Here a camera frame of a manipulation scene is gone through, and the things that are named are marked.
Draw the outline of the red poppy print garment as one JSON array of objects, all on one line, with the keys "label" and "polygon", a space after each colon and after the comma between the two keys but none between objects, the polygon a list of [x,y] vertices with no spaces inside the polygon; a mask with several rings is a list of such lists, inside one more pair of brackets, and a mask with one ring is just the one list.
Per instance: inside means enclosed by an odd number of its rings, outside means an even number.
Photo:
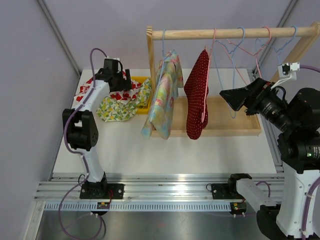
[{"label": "red poppy print garment", "polygon": [[[131,90],[127,91],[114,91],[107,95],[107,97],[111,97],[116,101],[120,101],[122,103],[127,103],[130,100],[136,100],[138,98],[138,91],[143,85],[143,82],[147,79],[147,77],[142,76],[132,76],[131,77]],[[89,90],[91,83],[93,82],[93,78],[85,81],[80,87],[78,93],[74,96],[74,100],[76,102],[80,102],[82,98],[85,96],[86,92]]]}]

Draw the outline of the lemon print skirt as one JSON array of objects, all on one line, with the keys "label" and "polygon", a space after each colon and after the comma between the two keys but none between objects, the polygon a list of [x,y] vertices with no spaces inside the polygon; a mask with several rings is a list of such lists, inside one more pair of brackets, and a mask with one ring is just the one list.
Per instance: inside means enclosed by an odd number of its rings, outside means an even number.
[{"label": "lemon print skirt", "polygon": [[103,122],[127,121],[136,115],[139,108],[148,104],[151,88],[151,80],[147,78],[138,91],[137,99],[129,100],[126,104],[106,96],[97,107],[96,114]]}]

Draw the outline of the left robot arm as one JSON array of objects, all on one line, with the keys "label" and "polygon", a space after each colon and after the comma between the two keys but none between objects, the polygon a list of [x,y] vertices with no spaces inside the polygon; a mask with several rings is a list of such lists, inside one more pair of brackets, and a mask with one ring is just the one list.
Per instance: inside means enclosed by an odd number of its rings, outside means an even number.
[{"label": "left robot arm", "polygon": [[121,192],[124,186],[109,184],[100,165],[96,148],[99,132],[94,113],[109,93],[131,88],[129,69],[123,69],[119,58],[105,58],[80,102],[75,108],[62,112],[64,144],[69,152],[80,156],[85,169],[84,180],[79,183],[81,199],[121,198],[117,191]]}]

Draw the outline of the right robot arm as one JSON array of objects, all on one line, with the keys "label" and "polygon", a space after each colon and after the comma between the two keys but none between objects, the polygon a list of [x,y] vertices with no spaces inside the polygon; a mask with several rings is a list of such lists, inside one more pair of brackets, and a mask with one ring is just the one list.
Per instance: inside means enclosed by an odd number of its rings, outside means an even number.
[{"label": "right robot arm", "polygon": [[315,197],[320,184],[320,92],[300,89],[291,101],[279,97],[277,83],[262,78],[245,87],[222,90],[234,110],[260,114],[279,129],[277,147],[284,172],[281,203],[266,196],[247,173],[234,173],[227,193],[240,196],[256,213],[260,232],[270,240],[317,240],[313,226]]}]

